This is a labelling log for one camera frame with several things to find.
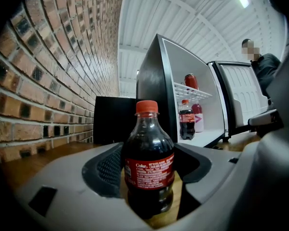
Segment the corrugated metal ceiling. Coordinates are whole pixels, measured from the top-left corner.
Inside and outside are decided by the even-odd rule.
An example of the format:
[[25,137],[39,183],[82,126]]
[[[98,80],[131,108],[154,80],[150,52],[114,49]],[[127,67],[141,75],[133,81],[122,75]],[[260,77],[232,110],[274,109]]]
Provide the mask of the corrugated metal ceiling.
[[253,39],[261,53],[282,58],[285,21],[268,0],[123,0],[118,65],[121,96],[135,97],[136,72],[159,33],[183,45],[203,61],[247,62],[241,42]]

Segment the wire shelf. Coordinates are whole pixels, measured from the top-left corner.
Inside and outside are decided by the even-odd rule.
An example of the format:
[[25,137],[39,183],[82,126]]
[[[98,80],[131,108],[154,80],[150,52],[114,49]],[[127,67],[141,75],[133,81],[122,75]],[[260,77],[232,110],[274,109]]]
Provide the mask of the wire shelf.
[[211,94],[178,83],[174,83],[174,88],[178,102],[183,99],[188,99],[190,102],[196,102],[212,97]]

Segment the dark jacket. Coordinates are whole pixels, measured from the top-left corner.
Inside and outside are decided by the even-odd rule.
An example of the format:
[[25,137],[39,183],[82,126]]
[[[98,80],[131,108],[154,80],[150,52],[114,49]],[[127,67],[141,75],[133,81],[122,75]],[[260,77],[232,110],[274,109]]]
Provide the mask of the dark jacket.
[[269,97],[269,94],[266,92],[266,88],[274,79],[274,73],[280,65],[280,61],[273,54],[265,54],[257,61],[251,61],[251,66],[257,76],[258,82],[261,87],[261,91],[264,96]]

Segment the man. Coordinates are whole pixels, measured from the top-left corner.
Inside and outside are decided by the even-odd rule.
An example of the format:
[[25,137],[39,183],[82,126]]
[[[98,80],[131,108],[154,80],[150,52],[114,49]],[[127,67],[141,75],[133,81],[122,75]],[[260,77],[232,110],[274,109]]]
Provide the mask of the man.
[[266,88],[274,79],[275,71],[280,65],[280,61],[270,53],[261,55],[260,49],[254,47],[254,41],[248,38],[242,41],[242,53],[247,54],[263,95],[270,98]]

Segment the brick wall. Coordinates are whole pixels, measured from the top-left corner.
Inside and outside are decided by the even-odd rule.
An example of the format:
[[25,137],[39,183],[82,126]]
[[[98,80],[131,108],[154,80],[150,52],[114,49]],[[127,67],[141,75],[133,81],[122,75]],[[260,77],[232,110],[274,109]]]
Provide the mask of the brick wall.
[[96,96],[118,96],[122,0],[24,0],[0,36],[0,162],[92,142]]

